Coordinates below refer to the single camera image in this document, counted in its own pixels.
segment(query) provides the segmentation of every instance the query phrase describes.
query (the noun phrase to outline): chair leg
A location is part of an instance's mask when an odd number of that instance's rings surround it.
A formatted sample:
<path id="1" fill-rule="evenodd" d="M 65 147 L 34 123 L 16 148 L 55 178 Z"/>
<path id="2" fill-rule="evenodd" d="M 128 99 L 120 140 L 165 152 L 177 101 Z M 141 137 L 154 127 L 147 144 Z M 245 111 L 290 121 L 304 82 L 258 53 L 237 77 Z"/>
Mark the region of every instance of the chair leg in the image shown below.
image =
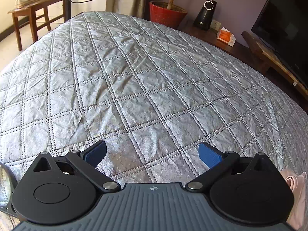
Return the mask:
<path id="1" fill-rule="evenodd" d="M 29 15 L 29 21 L 30 21 L 30 28 L 31 28 L 31 33 L 32 33 L 32 40 L 33 42 L 36 42 L 38 40 L 38 30 L 36 27 L 36 15 L 35 15 L 35 10 L 30 10 L 30 15 Z"/>
<path id="2" fill-rule="evenodd" d="M 47 9 L 47 7 L 44 7 L 43 9 L 44 9 L 45 22 L 49 22 L 48 9 Z M 47 29 L 48 29 L 48 31 L 51 31 L 50 23 L 47 24 Z"/>
<path id="3" fill-rule="evenodd" d="M 16 39 L 17 39 L 18 50 L 21 51 L 22 46 L 21 46 L 20 32 L 19 32 L 19 26 L 18 26 L 18 17 L 16 17 L 14 13 L 12 13 L 12 17 L 13 17 L 13 24 L 14 24 L 14 29 L 15 29 Z"/>
<path id="4" fill-rule="evenodd" d="M 62 3 L 62 10 L 63 10 L 63 20 L 64 22 L 66 22 L 68 19 L 67 19 L 67 16 L 66 16 L 66 0 L 63 0 L 63 3 Z"/>

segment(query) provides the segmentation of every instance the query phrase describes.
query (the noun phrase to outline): round black disc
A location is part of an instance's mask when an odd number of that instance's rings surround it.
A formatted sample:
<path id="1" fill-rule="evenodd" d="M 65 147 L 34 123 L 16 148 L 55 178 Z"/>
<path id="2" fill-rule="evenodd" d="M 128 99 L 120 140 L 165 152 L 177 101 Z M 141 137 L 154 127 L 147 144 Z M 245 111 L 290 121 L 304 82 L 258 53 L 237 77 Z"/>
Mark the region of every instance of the round black disc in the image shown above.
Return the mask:
<path id="1" fill-rule="evenodd" d="M 24 220 L 57 225 L 85 214 L 94 205 L 96 191 L 84 178 L 41 171 L 24 180 L 13 194 L 13 206 Z"/>
<path id="2" fill-rule="evenodd" d="M 294 204 L 283 178 L 263 171 L 222 178 L 212 186 L 210 199 L 227 217 L 256 225 L 286 221 Z"/>

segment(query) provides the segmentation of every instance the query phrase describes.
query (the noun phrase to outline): logo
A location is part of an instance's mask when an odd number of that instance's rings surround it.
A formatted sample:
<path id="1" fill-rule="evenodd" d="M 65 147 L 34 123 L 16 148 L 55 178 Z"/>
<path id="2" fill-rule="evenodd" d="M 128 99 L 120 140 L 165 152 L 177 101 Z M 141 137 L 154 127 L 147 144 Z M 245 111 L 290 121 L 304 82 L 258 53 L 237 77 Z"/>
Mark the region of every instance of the logo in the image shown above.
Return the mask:
<path id="1" fill-rule="evenodd" d="M 158 190 L 158 187 L 152 186 L 152 187 L 149 187 L 149 189 L 152 190 L 152 191 L 156 191 L 156 190 Z"/>

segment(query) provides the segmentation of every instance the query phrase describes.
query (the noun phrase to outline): bed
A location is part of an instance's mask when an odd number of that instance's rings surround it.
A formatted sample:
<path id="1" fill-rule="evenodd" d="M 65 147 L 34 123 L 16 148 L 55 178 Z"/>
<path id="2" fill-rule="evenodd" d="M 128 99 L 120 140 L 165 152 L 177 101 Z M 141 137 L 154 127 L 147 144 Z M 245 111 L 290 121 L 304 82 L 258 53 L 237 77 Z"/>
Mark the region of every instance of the bed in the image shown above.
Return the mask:
<path id="1" fill-rule="evenodd" d="M 202 141 L 308 168 L 308 115 L 260 73 L 163 25 L 86 12 L 0 73 L 0 161 L 20 180 L 39 152 L 97 140 L 108 149 L 97 169 L 122 186 L 192 180 L 208 169 Z M 18 223 L 1 218 L 8 230 Z"/>

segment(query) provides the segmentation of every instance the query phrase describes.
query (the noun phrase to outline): ribbed rubber surface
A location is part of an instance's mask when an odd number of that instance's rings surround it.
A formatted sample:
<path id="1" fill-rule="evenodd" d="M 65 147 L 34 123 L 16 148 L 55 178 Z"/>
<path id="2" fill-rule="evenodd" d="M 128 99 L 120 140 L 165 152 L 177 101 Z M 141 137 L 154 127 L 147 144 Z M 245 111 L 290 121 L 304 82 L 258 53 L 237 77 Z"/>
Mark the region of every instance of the ribbed rubber surface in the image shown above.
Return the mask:
<path id="1" fill-rule="evenodd" d="M 202 194 L 189 193 L 179 183 L 127 184 L 118 193 L 105 194 L 87 216 L 60 226 L 23 222 L 15 231 L 290 231 L 280 223 L 271 227 L 240 226 L 217 215 Z"/>

